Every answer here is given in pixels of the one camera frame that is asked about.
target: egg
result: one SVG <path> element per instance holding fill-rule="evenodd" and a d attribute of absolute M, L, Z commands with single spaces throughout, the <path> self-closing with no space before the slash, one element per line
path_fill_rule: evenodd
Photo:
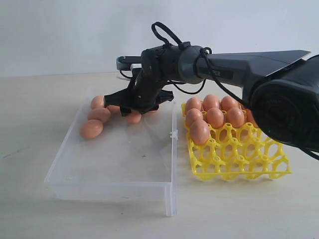
<path fill-rule="evenodd" d="M 252 123 L 255 128 L 259 128 L 255 122 L 252 112 L 250 110 L 246 110 L 246 112 L 247 112 L 246 121 Z"/>
<path fill-rule="evenodd" d="M 104 108 L 104 96 L 96 96 L 91 101 L 91 109 Z"/>
<path fill-rule="evenodd" d="M 138 111 L 132 111 L 129 115 L 125 116 L 126 121 L 131 124 L 139 123 L 141 118 L 142 115 Z"/>
<path fill-rule="evenodd" d="M 203 114 L 198 109 L 192 108 L 186 114 L 186 126 L 190 127 L 196 120 L 203 120 Z"/>
<path fill-rule="evenodd" d="M 103 123 L 97 119 L 91 119 L 81 127 L 80 135 L 85 139 L 97 137 L 103 130 Z"/>
<path fill-rule="evenodd" d="M 219 98 L 216 95 L 207 95 L 203 100 L 203 110 L 208 111 L 211 108 L 220 108 Z"/>
<path fill-rule="evenodd" d="M 205 144 L 210 137 L 208 124 L 204 120 L 196 120 L 189 129 L 189 136 L 196 145 Z"/>
<path fill-rule="evenodd" d="M 222 128 L 225 123 L 225 116 L 218 108 L 210 108 L 206 113 L 206 122 L 213 128 Z"/>
<path fill-rule="evenodd" d="M 241 109 L 233 107 L 227 112 L 226 121 L 231 123 L 234 128 L 240 128 L 245 123 L 245 115 Z"/>
<path fill-rule="evenodd" d="M 119 113 L 121 112 L 121 108 L 119 106 L 107 106 L 111 113 Z"/>
<path fill-rule="evenodd" d="M 231 108 L 239 108 L 239 103 L 231 96 L 225 96 L 220 102 L 221 109 L 229 111 Z"/>
<path fill-rule="evenodd" d="M 198 109 L 199 111 L 201 110 L 201 100 L 198 97 L 192 97 L 189 98 L 185 104 L 185 114 L 190 110 L 190 109 Z"/>
<path fill-rule="evenodd" d="M 95 108 L 92 109 L 87 119 L 88 120 L 99 120 L 102 123 L 106 123 L 111 116 L 111 112 L 107 108 Z"/>

